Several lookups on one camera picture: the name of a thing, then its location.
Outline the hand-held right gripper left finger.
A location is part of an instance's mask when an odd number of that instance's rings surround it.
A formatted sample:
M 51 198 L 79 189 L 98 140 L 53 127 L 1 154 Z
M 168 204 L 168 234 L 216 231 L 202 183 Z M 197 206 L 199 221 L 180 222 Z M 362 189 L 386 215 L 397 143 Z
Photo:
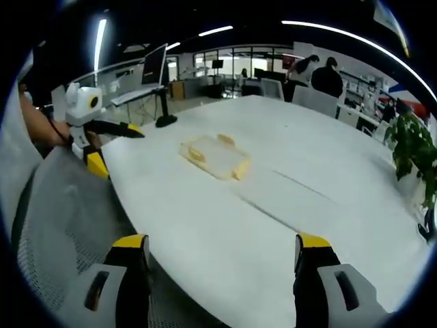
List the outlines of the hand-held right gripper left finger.
M 63 327 L 147 327 L 150 304 L 149 237 L 114 242 L 104 262 L 83 271 L 57 311 Z

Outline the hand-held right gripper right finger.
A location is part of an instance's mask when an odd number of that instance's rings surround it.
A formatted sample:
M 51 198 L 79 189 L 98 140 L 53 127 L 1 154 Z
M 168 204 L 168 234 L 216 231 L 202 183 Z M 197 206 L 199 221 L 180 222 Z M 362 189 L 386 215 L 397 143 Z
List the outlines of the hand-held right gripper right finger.
M 296 234 L 294 274 L 297 327 L 379 327 L 389 316 L 373 284 L 322 237 Z

